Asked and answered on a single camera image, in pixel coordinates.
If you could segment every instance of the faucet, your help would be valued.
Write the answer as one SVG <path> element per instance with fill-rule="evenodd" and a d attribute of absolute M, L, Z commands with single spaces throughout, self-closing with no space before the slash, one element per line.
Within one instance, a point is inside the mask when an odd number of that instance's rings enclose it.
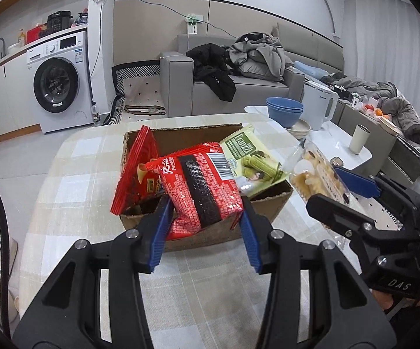
<path fill-rule="evenodd" d="M 0 59 L 2 59 L 6 56 L 6 46 L 5 46 L 5 40 L 3 38 L 0 38 L 0 40 L 3 42 L 3 52 L 0 52 Z"/>

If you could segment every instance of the kettle handle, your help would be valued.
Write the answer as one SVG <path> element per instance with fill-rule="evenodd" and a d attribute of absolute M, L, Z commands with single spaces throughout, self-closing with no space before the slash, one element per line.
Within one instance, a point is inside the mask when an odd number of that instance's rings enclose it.
<path fill-rule="evenodd" d="M 333 103 L 330 108 L 330 113 L 325 119 L 323 119 L 323 122 L 329 122 L 333 119 L 334 112 L 336 111 L 337 101 L 339 100 L 339 95 L 336 92 L 331 93 L 331 98 L 333 99 Z"/>

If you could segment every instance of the curtain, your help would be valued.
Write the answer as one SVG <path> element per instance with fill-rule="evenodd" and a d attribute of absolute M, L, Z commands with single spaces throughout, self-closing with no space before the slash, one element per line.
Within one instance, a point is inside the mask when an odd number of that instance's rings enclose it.
<path fill-rule="evenodd" d="M 420 14 L 400 0 L 345 0 L 344 72 L 391 81 L 420 114 Z"/>

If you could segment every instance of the white kettle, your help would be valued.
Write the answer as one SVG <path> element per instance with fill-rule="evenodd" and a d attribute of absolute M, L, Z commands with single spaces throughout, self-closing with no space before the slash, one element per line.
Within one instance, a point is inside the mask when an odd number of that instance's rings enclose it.
<path fill-rule="evenodd" d="M 313 131 L 319 131 L 324 122 L 333 118 L 339 96 L 327 86 L 320 85 L 311 80 L 305 80 L 302 104 L 304 112 L 300 119 L 304 120 Z"/>

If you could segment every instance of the green label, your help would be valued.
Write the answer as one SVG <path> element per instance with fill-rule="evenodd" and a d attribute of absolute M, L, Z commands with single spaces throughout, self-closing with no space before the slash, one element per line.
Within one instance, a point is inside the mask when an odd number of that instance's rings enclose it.
<path fill-rule="evenodd" d="M 255 146 L 244 133 L 240 133 L 234 138 L 227 140 L 225 143 L 236 160 L 250 155 L 256 150 Z"/>

